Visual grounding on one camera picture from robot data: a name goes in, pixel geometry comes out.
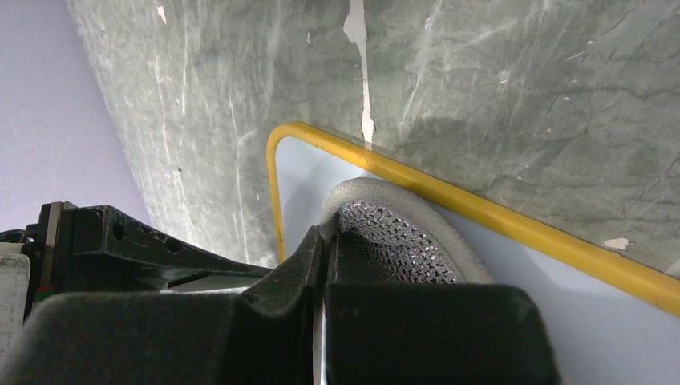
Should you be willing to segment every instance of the mounting hole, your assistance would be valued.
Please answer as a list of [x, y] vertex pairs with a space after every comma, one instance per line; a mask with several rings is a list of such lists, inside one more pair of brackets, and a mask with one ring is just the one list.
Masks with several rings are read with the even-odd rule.
[[241, 294], [244, 300], [249, 303], [255, 304], [262, 300], [262, 296], [257, 294]]
[[125, 226], [121, 225], [120, 223], [114, 223], [113, 237], [119, 241], [125, 238]]
[[168, 238], [165, 240], [165, 248], [170, 253], [179, 253], [182, 250], [182, 244], [175, 238]]

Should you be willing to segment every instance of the black mechanical arm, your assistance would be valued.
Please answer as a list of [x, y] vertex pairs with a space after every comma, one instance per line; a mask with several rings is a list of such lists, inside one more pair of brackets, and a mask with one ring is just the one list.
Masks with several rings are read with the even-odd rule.
[[[273, 270], [108, 206], [44, 205], [19, 238], [32, 240], [29, 305], [45, 286], [58, 295], [27, 318], [3, 384], [560, 383], [523, 291], [385, 282], [343, 265], [356, 259], [351, 237], [327, 243], [316, 226]], [[159, 293], [211, 274], [257, 281], [240, 294]]]

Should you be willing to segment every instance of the curved padded edge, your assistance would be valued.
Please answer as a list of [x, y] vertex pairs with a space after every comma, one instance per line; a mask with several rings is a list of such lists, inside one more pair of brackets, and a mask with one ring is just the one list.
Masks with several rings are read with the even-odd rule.
[[466, 282], [493, 283], [493, 278], [472, 252], [458, 230], [437, 213], [423, 198], [390, 182], [374, 178], [355, 178], [337, 185], [323, 202], [319, 233], [324, 241], [338, 231], [338, 210], [355, 201], [379, 202], [422, 226], [444, 248]]

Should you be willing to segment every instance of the chipped paint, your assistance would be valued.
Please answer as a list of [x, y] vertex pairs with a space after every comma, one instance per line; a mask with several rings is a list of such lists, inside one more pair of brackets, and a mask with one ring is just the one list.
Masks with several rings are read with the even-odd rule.
[[371, 149], [375, 124], [370, 117], [370, 91], [368, 87], [368, 62], [366, 61], [366, 15], [363, 0], [350, 0], [350, 13], [342, 26], [347, 38], [357, 45], [362, 61], [362, 134], [366, 148]]
[[168, 24], [168, 20], [165, 19], [165, 9], [163, 9], [163, 6], [156, 7], [156, 11], [160, 16], [160, 19], [163, 20], [163, 24]]
[[625, 250], [629, 243], [630, 241], [625, 238], [614, 238], [608, 239], [603, 245], [610, 249]]

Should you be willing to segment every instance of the perforated mesh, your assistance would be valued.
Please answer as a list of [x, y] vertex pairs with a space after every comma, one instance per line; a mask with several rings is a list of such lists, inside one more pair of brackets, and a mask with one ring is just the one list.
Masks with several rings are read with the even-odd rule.
[[355, 238], [360, 257], [393, 282], [457, 283], [452, 259], [423, 229], [384, 205], [356, 201], [338, 211], [339, 231]]

